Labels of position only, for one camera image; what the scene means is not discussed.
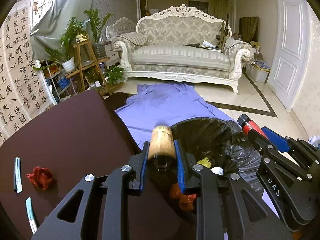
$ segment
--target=silver bolt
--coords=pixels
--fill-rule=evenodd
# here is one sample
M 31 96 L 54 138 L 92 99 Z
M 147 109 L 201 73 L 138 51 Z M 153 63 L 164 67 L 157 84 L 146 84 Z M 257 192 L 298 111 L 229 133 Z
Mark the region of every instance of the silver bolt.
M 233 179 L 233 180 L 238 180 L 238 179 L 240 179 L 240 176 L 239 176 L 239 174 L 237 174 L 237 173 L 232 173 L 232 174 L 230 175 L 230 177 L 231 177 L 231 179 Z
M 85 179 L 85 181 L 89 182 L 94 179 L 94 175 L 88 174 L 87 176 L 84 177 L 84 179 Z
M 129 170 L 131 170 L 131 166 L 130 165 L 123 165 L 121 167 L 121 170 L 124 171 L 124 172 L 129 171 Z
M 195 171 L 202 171 L 203 167 L 202 167 L 201 164 L 196 164 L 196 165 L 193 166 L 193 169 L 194 169 Z

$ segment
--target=wooden stool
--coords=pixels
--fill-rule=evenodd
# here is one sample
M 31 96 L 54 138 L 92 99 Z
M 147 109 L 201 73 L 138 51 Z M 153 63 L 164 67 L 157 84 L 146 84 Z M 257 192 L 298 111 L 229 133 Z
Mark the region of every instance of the wooden stool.
M 80 54 L 80 46 L 82 45 L 86 45 L 86 47 L 88 48 L 89 50 L 89 57 L 90 57 L 90 61 L 93 61 L 92 63 L 90 63 L 89 65 L 87 66 L 82 66 L 82 63 L 81 63 L 81 54 Z M 79 42 L 79 43 L 76 43 L 73 45 L 73 48 L 76 48 L 76 51 L 77 51 L 77 60 L 78 60 L 78 70 L 75 70 L 69 74 L 66 75 L 66 78 L 70 78 L 72 77 L 73 75 L 75 74 L 78 74 L 80 73 L 80 79 L 81 79 L 81 86 L 82 86 L 82 91 L 85 91 L 85 86 L 84 86 L 84 78 L 83 78 L 83 71 L 90 68 L 90 67 L 93 67 L 95 66 L 96 67 L 96 70 L 99 72 L 102 80 L 103 80 L 103 84 L 101 85 L 104 85 L 105 87 L 105 90 L 110 94 L 112 95 L 111 91 L 109 90 L 109 87 L 108 87 L 108 84 L 106 82 L 106 79 L 105 77 L 103 76 L 103 73 L 101 72 L 100 68 L 99 68 L 99 63 L 102 63 L 102 62 L 105 62 L 107 60 L 109 60 L 110 58 L 105 56 L 103 58 L 99 58 L 99 60 L 96 59 L 96 56 L 93 52 L 93 49 L 92 49 L 92 46 L 91 46 L 91 41 L 90 40 L 87 40 L 87 41 L 82 41 L 82 42 Z

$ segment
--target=brown table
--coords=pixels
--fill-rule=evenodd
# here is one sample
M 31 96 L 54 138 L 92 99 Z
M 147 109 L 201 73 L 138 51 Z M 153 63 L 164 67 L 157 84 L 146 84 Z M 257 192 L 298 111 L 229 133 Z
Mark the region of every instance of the brown table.
M 41 224 L 86 174 L 108 175 L 139 152 L 122 120 L 100 95 L 94 90 L 83 92 L 45 111 L 0 147 L 0 203 L 18 232 L 30 239 L 28 197 Z M 15 157 L 21 159 L 23 190 L 19 194 L 12 182 Z M 26 174 L 35 166 L 49 168 L 56 186 L 43 191 L 30 184 Z M 174 236 L 178 230 L 188 231 L 148 179 L 142 196 L 129 197 L 128 203 L 131 240 L 179 239 Z

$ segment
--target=calligraphy scroll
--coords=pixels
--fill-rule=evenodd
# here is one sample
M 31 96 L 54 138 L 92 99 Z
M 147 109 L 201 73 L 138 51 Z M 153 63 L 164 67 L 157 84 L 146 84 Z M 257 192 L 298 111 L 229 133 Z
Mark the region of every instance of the calligraphy scroll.
M 32 67 L 30 8 L 11 11 L 0 29 L 0 145 L 51 103 Z

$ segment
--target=purple cloth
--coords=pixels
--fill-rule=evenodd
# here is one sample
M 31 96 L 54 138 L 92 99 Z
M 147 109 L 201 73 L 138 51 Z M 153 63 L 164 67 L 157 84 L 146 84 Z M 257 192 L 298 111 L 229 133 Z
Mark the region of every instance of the purple cloth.
M 128 127 L 142 149 L 157 125 L 171 126 L 194 117 L 215 117 L 225 121 L 231 117 L 204 101 L 193 86 L 184 83 L 138 85 L 138 94 L 127 99 L 127 104 L 116 113 Z

